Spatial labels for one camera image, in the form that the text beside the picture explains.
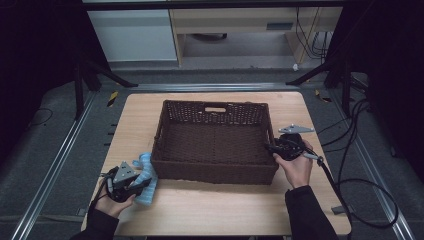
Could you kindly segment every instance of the aluminum rail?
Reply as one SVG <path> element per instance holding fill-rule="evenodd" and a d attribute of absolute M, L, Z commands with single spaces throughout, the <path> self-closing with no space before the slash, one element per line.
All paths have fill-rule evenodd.
<path fill-rule="evenodd" d="M 28 237 L 32 227 L 34 226 L 34 223 L 40 215 L 41 209 L 44 203 L 46 202 L 54 183 L 56 182 L 57 177 L 59 176 L 60 171 L 62 170 L 62 167 L 69 155 L 69 152 L 71 151 L 72 146 L 74 145 L 75 140 L 82 126 L 84 125 L 87 115 L 91 110 L 92 102 L 95 96 L 96 92 L 89 92 L 89 95 L 87 96 L 87 100 L 85 102 L 86 108 L 84 112 L 82 113 L 81 117 L 72 124 L 68 135 L 63 141 L 59 152 L 57 153 L 50 169 L 44 177 L 43 182 L 38 188 L 37 193 L 32 199 L 31 204 L 29 205 L 23 217 L 16 226 L 13 236 L 11 238 L 12 240 L 26 239 Z"/>

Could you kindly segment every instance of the basket handle hole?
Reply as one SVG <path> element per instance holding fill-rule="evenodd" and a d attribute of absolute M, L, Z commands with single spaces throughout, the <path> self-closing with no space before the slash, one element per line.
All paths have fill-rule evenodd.
<path fill-rule="evenodd" d="M 226 112 L 225 108 L 205 107 L 205 112 Z"/>

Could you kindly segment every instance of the gray floor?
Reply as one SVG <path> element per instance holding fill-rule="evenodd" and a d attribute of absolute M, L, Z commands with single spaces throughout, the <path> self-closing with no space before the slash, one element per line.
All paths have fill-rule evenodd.
<path fill-rule="evenodd" d="M 239 36 L 240 39 L 246 39 L 245 36 Z M 221 58 L 210 56 L 209 50 L 203 50 L 200 46 L 187 54 L 187 61 L 181 69 L 150 69 L 132 72 L 116 73 L 134 83 L 152 84 L 156 91 L 169 91 L 166 86 L 169 84 L 182 84 L 186 91 L 193 91 L 196 84 L 224 84 L 238 83 L 246 86 L 257 86 L 266 89 L 269 86 L 275 86 L 268 91 L 299 91 L 302 93 L 308 110 L 311 114 L 314 126 L 317 132 L 330 126 L 344 116 L 339 110 L 338 98 L 340 89 L 328 90 L 323 87 L 325 73 L 304 83 L 301 87 L 293 88 L 284 85 L 285 82 L 296 79 L 313 67 L 316 61 L 307 61 L 301 65 L 301 70 L 295 72 L 291 69 L 294 60 L 290 61 L 286 45 L 276 40 L 269 39 L 268 45 L 263 45 L 255 49 L 255 53 L 247 51 L 245 55 L 251 54 L 251 58 L 246 58 L 240 53 L 231 53 L 231 55 L 240 55 L 234 58 Z M 268 51 L 267 48 L 281 48 L 278 53 Z M 196 62 L 195 58 L 203 56 L 201 61 Z M 275 66 L 275 59 L 281 57 L 287 61 L 281 61 Z M 272 64 L 260 66 L 258 59 L 268 59 Z M 211 67 L 213 62 L 226 62 L 226 68 L 223 65 Z M 117 124 L 120 114 L 125 104 L 125 99 L 129 94 L 142 93 L 146 90 L 124 89 L 105 77 L 101 77 L 103 86 L 99 92 L 85 92 L 85 98 L 93 97 L 91 110 L 78 133 L 72 148 L 67 154 L 63 167 L 56 181 L 52 185 L 45 202 L 40 206 L 41 211 L 38 220 L 30 226 L 27 239 L 68 239 L 79 231 L 82 218 L 75 217 L 80 208 L 87 208 L 94 186 L 97 184 L 99 171 L 102 167 L 104 158 L 108 151 L 108 144 L 112 140 L 109 133 L 114 131 L 113 124 Z M 315 95 L 315 90 L 320 90 L 322 97 L 330 97 L 333 101 L 326 102 Z M 117 90 L 118 97 L 112 107 L 107 107 L 111 92 Z M 352 90 L 352 106 L 364 97 L 363 93 Z M 40 110 L 34 116 L 34 120 L 21 141 L 15 147 L 10 155 L 10 164 L 7 169 L 1 172 L 1 196 L 0 196 L 0 238 L 9 239 L 17 227 L 19 219 L 27 211 L 34 196 L 37 194 L 44 177 L 49 172 L 49 168 L 54 163 L 57 154 L 60 152 L 61 144 L 66 139 L 68 131 L 74 124 L 75 100 L 73 84 L 65 84 L 59 88 L 48 92 L 40 108 L 50 109 L 53 113 L 50 117 L 50 111 Z M 346 122 L 340 122 L 334 127 L 320 133 L 318 136 L 321 143 L 329 142 L 336 136 L 340 136 L 346 131 Z M 346 157 L 346 163 L 343 168 L 342 178 L 365 178 L 372 179 L 368 174 L 367 164 L 370 162 L 375 165 L 381 179 L 386 185 L 386 189 L 396 200 L 402 216 L 407 222 L 408 230 L 411 230 L 411 238 L 401 237 L 396 234 L 393 228 L 376 229 L 353 219 L 352 239 L 424 239 L 424 211 L 423 197 L 424 188 L 422 182 L 416 177 L 413 169 L 404 159 L 394 158 L 390 155 L 390 144 L 387 142 L 384 133 L 379 127 L 372 111 L 363 111 L 358 121 L 358 138 L 356 144 L 363 143 L 364 149 L 355 147 L 355 144 L 349 149 Z M 344 138 L 324 150 L 332 150 L 344 147 L 347 138 Z M 363 160 L 364 152 L 369 157 Z M 337 176 L 340 169 L 343 151 L 326 152 L 333 176 Z M 355 213 L 375 224 L 387 223 L 387 215 L 381 206 L 377 193 L 372 187 L 364 184 L 347 183 L 342 185 L 342 193 L 347 203 L 355 209 Z M 61 220 L 52 220 L 53 218 L 62 218 Z"/>

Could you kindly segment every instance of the wrist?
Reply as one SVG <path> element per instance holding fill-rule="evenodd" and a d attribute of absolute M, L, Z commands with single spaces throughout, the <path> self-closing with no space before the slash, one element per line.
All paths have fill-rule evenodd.
<path fill-rule="evenodd" d="M 308 183 L 293 183 L 292 184 L 293 189 L 304 187 L 304 186 L 309 186 L 309 184 Z"/>

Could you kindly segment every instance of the black curtain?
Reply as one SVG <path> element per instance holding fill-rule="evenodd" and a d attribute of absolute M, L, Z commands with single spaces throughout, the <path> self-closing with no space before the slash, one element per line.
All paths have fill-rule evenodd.
<path fill-rule="evenodd" d="M 33 0 L 0 4 L 1 165 L 43 95 L 74 80 L 78 53 L 110 70 L 87 13 L 63 10 L 54 14 L 53 4 Z"/>

